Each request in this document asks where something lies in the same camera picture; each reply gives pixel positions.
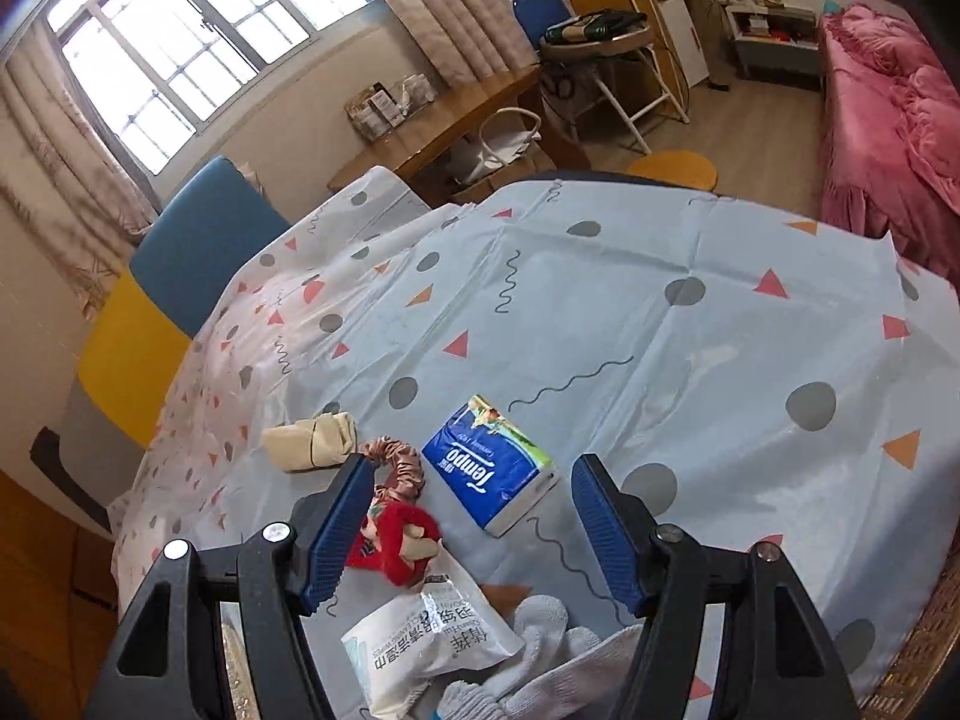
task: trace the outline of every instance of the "blue gripper pad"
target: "blue gripper pad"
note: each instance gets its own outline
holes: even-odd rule
[[[347,461],[347,465],[337,474],[329,490],[315,493],[335,496],[335,500],[329,506],[329,514],[323,519],[323,525],[307,547],[308,574],[299,591],[299,600],[308,614],[315,613],[320,604],[336,591],[350,548],[360,532],[373,498],[373,463],[361,459],[352,469],[349,463]],[[347,478],[341,482],[344,474],[347,474]]]
[[[631,613],[636,613],[645,599],[637,581],[640,568],[637,551],[613,503],[583,457],[574,461],[570,490],[611,595]]]

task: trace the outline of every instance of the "pink bedspread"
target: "pink bedspread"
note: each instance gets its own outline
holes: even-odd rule
[[[889,232],[901,256],[960,286],[960,98],[913,25],[862,5],[850,14],[853,29],[844,15],[822,21],[823,219]]]

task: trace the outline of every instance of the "blue and yellow chair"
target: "blue and yellow chair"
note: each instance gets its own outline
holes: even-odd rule
[[[290,229],[224,157],[176,194],[134,252],[86,342],[59,435],[31,458],[104,528],[133,483],[190,341],[238,269]]]

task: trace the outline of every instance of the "tissue package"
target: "tissue package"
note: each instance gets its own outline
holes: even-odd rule
[[[446,420],[424,457],[493,536],[510,530],[558,479],[553,461],[480,395]]]

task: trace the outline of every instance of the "patterned curtain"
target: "patterned curtain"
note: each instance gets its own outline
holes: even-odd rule
[[[452,85],[536,63],[510,0],[385,0]]]
[[[157,218],[71,94],[42,19],[0,67],[0,197],[92,317]]]

